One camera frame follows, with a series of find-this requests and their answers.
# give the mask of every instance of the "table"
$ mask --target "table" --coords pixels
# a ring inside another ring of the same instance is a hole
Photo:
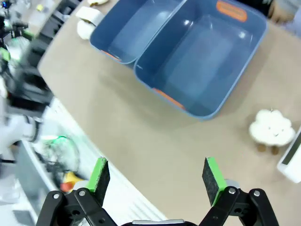
[[[99,9],[106,13],[115,3],[110,0]],[[75,13],[48,48],[40,73],[95,145],[146,198],[168,218],[199,223],[210,208],[201,178],[204,158],[214,156],[224,176],[238,181],[244,191],[266,191],[280,225],[301,224],[301,185],[278,172],[281,155],[259,153],[248,135],[262,108],[279,109],[295,129],[300,126],[297,38],[269,24],[220,113],[198,121],[166,104],[130,69],[81,40]],[[240,223],[230,218],[226,225]]]

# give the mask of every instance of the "white cloud plush toy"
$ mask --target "white cloud plush toy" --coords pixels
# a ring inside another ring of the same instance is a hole
[[[259,151],[271,147],[273,154],[279,152],[279,147],[290,143],[296,134],[291,121],[283,117],[280,111],[265,109],[257,113],[249,133],[258,144]]]

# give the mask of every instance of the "screw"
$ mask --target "screw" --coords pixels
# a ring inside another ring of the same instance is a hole
[[[230,188],[230,189],[229,189],[229,193],[230,193],[230,194],[235,194],[235,192],[236,192],[236,191],[235,191],[234,188]]]
[[[79,195],[80,195],[80,196],[84,196],[85,194],[86,194],[85,191],[80,191],[80,192],[79,192]]]
[[[255,191],[254,191],[254,195],[255,195],[256,197],[258,197],[258,196],[260,195],[260,192],[257,191],[257,190],[255,190]]]

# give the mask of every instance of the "yellow object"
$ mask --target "yellow object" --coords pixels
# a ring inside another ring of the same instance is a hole
[[[37,5],[36,9],[37,9],[39,12],[41,12],[41,11],[43,11],[44,7],[43,7],[41,4],[39,4],[39,5]]]
[[[66,173],[66,175],[65,175],[64,183],[72,182],[73,186],[74,186],[77,182],[79,182],[81,180],[83,180],[83,179],[75,176],[75,174],[73,172],[69,172],[69,173]]]

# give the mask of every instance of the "blue plastic container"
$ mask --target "blue plastic container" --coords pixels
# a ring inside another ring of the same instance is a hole
[[[210,119],[267,30],[259,12],[234,1],[187,0],[136,61],[137,78],[200,119]]]
[[[119,0],[95,28],[90,42],[122,64],[134,66],[157,31],[183,0]]]

